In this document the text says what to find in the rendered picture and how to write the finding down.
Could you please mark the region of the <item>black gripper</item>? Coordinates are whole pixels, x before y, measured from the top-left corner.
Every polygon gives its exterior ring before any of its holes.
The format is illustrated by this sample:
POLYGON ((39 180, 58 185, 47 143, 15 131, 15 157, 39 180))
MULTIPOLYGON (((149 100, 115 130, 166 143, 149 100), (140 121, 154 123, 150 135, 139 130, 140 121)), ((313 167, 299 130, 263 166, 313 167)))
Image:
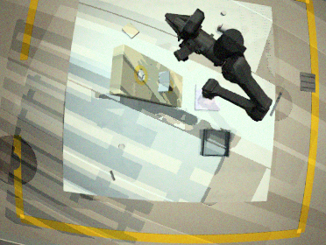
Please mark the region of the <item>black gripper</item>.
POLYGON ((178 42, 183 39, 181 44, 179 44, 180 48, 185 46, 186 42, 189 41, 188 39, 191 38, 200 48, 201 52, 198 54, 204 56, 212 44, 214 44, 214 34, 210 33, 209 35, 201 29, 201 24, 203 23, 205 15, 204 12, 198 8, 193 15, 181 15, 167 12, 165 17, 168 25, 176 32, 178 42))

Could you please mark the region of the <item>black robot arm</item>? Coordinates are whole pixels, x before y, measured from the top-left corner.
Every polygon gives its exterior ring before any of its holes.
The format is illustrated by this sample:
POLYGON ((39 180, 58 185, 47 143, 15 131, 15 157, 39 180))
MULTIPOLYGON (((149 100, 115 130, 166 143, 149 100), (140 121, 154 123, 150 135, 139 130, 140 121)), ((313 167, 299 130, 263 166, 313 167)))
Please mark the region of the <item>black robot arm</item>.
MULTIPOLYGON (((185 62, 188 60, 188 55, 201 52, 191 38, 188 40, 185 46, 174 52, 178 62, 181 60, 185 62)), ((204 57, 212 61, 214 67, 222 67, 223 77, 231 83, 238 84, 250 100, 221 87, 218 80, 213 78, 209 78, 202 87, 202 98, 212 101, 214 97, 219 96, 244 109, 253 121, 259 122, 264 119, 269 111, 272 99, 266 95, 252 77, 251 68, 244 55, 245 51, 242 33, 237 29, 228 29, 218 40, 215 39, 214 44, 204 57)))

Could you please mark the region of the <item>cream flat rectangular block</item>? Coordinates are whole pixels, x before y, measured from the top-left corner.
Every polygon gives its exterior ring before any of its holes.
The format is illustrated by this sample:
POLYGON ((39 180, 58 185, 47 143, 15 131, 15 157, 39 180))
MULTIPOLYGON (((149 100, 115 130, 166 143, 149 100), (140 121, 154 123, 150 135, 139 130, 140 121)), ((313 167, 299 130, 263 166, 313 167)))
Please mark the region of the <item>cream flat rectangular block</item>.
POLYGON ((132 39, 135 36, 139 34, 139 31, 130 23, 128 23, 125 27, 122 28, 123 31, 129 35, 129 37, 132 39))

